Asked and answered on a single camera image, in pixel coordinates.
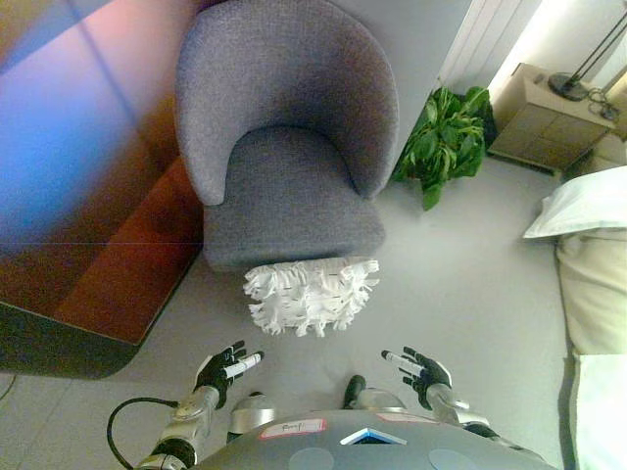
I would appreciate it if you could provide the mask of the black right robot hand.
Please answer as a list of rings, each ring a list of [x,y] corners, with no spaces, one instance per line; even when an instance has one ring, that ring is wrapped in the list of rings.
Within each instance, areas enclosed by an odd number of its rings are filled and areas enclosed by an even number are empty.
[[[404,374],[403,383],[417,393],[418,402],[427,410],[432,410],[427,396],[430,387],[442,385],[449,390],[452,388],[452,377],[448,369],[440,362],[423,355],[412,347],[404,346],[401,355],[383,350],[381,356],[384,360],[397,366]]]

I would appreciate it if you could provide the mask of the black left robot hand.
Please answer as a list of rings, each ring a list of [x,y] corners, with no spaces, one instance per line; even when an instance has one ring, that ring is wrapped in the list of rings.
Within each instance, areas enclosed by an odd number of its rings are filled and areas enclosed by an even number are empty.
[[[225,405],[227,390],[233,382],[265,358],[262,351],[247,354],[245,342],[238,341],[223,351],[209,355],[197,371],[193,390],[211,387],[218,392],[216,409]]]

